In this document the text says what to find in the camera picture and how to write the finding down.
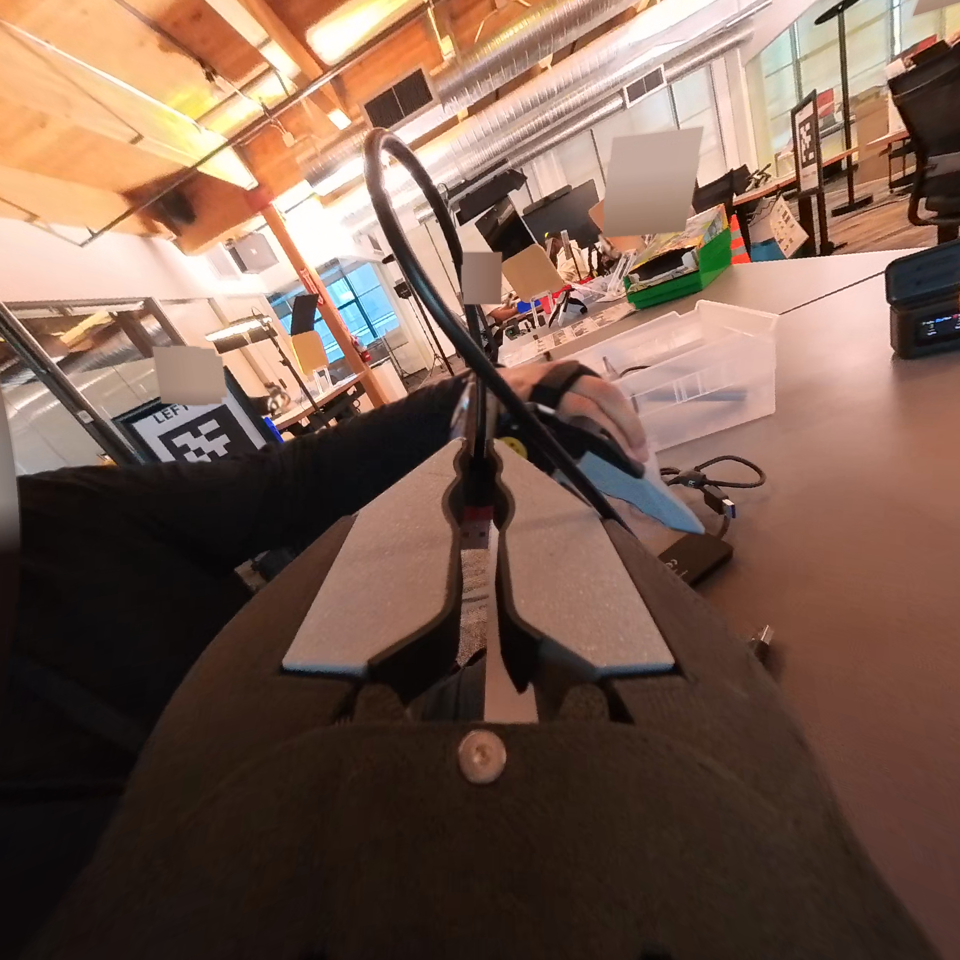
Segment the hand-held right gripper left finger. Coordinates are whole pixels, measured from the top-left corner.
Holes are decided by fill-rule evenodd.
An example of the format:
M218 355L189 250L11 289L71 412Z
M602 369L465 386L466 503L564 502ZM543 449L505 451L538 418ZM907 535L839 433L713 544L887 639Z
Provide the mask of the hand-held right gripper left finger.
M447 673L460 643L461 439L353 519L282 659L291 673Z

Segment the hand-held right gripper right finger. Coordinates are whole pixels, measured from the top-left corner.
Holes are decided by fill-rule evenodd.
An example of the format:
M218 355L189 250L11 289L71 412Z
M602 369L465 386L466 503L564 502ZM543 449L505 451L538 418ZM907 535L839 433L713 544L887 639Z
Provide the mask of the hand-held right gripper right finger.
M674 655L603 520L501 440L490 449L501 656L520 692L673 672Z

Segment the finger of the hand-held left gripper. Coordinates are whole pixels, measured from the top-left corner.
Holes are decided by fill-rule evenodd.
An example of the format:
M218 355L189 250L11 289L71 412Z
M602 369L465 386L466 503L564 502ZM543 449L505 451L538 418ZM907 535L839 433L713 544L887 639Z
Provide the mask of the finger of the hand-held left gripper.
M666 486L656 463L653 477L648 478L642 462L634 462L617 451L586 449L570 456L586 480L604 497L630 504L644 516L679 533L701 535L706 532L701 519Z

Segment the black usb hub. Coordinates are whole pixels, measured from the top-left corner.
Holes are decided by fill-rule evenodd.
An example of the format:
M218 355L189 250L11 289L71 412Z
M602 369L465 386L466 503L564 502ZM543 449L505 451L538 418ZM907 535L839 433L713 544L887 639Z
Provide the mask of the black usb hub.
M657 556L682 582L696 589L730 562L734 548L715 534L684 534Z

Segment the person's left forearm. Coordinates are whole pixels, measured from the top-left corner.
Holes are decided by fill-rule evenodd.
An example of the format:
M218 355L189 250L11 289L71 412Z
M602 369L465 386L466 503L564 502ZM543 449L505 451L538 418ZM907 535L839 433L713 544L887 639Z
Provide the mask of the person's left forearm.
M466 386L464 376L447 378L340 426L216 462L20 477L18 611L94 604L167 561L231 574L264 551L310 545L449 442Z

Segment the person's left hand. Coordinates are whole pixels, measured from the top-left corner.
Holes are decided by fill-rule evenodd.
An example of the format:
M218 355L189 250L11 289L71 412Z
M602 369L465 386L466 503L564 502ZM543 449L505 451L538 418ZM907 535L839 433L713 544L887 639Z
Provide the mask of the person's left hand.
M611 382L578 361L551 361L499 370L510 389L539 417L602 430L639 470L649 459L642 421Z

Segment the clear plastic container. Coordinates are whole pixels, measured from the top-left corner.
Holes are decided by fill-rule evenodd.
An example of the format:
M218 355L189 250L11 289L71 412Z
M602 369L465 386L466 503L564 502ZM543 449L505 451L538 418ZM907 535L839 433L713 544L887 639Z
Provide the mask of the clear plastic container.
M505 337L499 357L506 367L579 361L625 396L659 452L775 413L777 321L706 299L652 315L620 301L561 328Z

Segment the brown cardboard board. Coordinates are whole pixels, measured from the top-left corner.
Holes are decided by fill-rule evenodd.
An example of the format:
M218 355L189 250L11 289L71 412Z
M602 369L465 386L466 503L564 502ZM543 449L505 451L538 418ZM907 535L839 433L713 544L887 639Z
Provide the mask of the brown cardboard board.
M501 267L504 279L522 302L532 303L541 297L552 296L568 284L545 248L537 243L504 258Z

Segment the green plastic bin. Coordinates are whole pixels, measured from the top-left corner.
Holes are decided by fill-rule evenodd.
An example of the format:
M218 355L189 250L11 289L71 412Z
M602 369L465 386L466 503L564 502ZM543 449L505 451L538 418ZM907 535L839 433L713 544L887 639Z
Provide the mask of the green plastic bin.
M732 247L723 203L695 214L681 231L654 234L623 278L629 303L641 309L702 292L731 267Z

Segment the tilted black monitor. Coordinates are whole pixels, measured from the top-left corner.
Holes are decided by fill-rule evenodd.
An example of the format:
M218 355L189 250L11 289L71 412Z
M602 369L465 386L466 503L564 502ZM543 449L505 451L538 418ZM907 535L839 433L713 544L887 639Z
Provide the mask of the tilted black monitor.
M479 216L475 226L489 248L503 261L539 246L539 241L508 196Z

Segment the black white marker board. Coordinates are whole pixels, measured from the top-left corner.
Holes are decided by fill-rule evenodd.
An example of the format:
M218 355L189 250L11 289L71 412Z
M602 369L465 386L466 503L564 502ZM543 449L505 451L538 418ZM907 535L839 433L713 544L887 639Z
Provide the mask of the black white marker board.
M156 398L114 416L112 424L149 463L217 463L276 440L263 418L230 397L201 405Z

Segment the black computer monitor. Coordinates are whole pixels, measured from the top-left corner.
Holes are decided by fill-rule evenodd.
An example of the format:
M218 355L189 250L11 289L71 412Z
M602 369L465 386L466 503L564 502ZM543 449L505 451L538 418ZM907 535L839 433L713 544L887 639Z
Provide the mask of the black computer monitor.
M590 216L599 203L593 179L576 186L565 186L528 205L521 217L534 238L543 243L546 238L567 232L568 239L582 249L593 246L600 229Z

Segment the black softbox light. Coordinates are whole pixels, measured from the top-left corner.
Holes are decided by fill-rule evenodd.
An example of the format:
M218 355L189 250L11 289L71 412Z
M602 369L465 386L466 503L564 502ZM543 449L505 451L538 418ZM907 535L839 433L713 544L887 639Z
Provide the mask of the black softbox light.
M482 183L472 181L467 185L466 191L456 197L458 224L463 226L474 221L504 199L508 199L513 192L519 191L526 182L526 174L514 168L503 170Z

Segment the white printed sign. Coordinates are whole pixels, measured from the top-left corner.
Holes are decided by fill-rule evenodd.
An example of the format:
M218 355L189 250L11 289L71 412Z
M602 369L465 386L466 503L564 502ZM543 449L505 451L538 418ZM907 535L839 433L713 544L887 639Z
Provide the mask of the white printed sign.
M770 239L783 259L796 258L810 240L810 234L794 215L784 195L778 195L767 218Z

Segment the black charging case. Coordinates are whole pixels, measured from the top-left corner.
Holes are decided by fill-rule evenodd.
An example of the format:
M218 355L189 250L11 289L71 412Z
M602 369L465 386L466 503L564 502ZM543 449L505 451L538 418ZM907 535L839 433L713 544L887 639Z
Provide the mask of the black charging case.
M899 359L959 351L959 240L919 249L884 271L890 343Z

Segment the fiducial marker stand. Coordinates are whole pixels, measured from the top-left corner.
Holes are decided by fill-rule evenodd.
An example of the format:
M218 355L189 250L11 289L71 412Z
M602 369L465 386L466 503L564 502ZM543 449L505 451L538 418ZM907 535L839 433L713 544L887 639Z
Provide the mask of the fiducial marker stand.
M805 257L828 257L843 246L830 239L828 228L818 96L812 90L790 112L798 222L807 234L800 252Z

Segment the black office chair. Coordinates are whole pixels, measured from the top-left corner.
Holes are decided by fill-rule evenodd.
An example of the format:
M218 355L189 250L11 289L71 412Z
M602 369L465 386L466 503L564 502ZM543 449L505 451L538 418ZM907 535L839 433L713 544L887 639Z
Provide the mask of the black office chair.
M916 65L888 80L893 103L916 157L907 216L935 226L938 242L958 238L959 62L953 53Z

